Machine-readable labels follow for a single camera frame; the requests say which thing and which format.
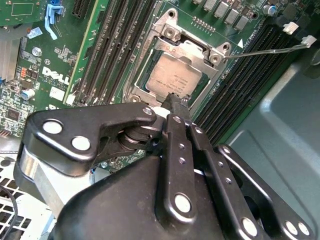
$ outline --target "black wire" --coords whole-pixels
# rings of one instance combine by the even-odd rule
[[[1,184],[0,184],[0,189],[5,191],[6,194],[8,194],[8,196],[10,197],[10,199],[12,201],[12,205],[13,205],[13,209],[14,209],[14,216],[13,216],[13,218],[11,220],[10,226],[8,227],[8,229],[5,232],[3,238],[1,239],[1,240],[5,240],[6,237],[8,236],[8,234],[11,232],[12,228],[14,227],[16,221],[17,221],[17,218],[18,218],[18,204],[17,204],[17,201],[16,201],[15,197],[11,194],[11,192],[8,189],[6,189]]]

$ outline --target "cable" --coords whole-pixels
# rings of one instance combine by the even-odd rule
[[[297,51],[300,49],[307,49],[310,45],[308,44],[299,44],[295,45],[293,47],[283,48],[283,49],[269,49],[269,50],[262,50],[262,51],[254,51],[254,52],[247,52],[242,53],[238,55],[232,55],[232,56],[224,56],[224,59],[238,59],[243,57],[249,57],[249,56],[255,56],[255,55],[262,55],[262,54],[286,54],[291,53],[293,51]]]
[[[5,232],[3,238],[1,240],[5,240],[6,237],[8,236],[8,234],[11,232],[12,228],[14,227],[17,218],[18,218],[18,204],[17,201],[15,199],[15,197],[11,194],[11,192],[6,189],[4,186],[0,185],[0,189],[5,191],[6,194],[8,194],[8,196],[10,197],[11,201],[12,201],[12,205],[13,205],[13,209],[14,209],[14,216],[11,219],[11,223],[10,226],[8,227],[7,231]]]

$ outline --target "capacitor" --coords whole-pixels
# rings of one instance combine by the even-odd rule
[[[276,6],[273,6],[273,5],[267,4],[263,7],[264,15],[273,16],[276,13],[276,11],[277,11]]]
[[[36,57],[41,57],[42,55],[42,50],[39,47],[34,47],[31,52]]]
[[[31,88],[27,89],[21,93],[21,97],[25,101],[32,99],[35,95],[36,95],[36,92]]]

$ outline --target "blue plastic clip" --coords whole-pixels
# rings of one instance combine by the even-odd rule
[[[63,12],[64,12],[63,6],[54,6],[52,4],[48,4],[46,6],[46,14],[44,17],[44,27],[47,30],[47,32],[50,33],[51,38],[53,40],[56,40],[58,37],[54,33],[54,31],[52,31],[52,29],[50,28],[50,24],[55,24],[56,22],[55,13],[62,15]]]
[[[59,6],[61,5],[61,1],[60,0],[51,0],[50,3],[54,6]]]

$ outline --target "electrolytic capacitor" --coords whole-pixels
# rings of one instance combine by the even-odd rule
[[[27,89],[21,93],[23,100],[28,101],[36,95],[36,92],[33,89]]]

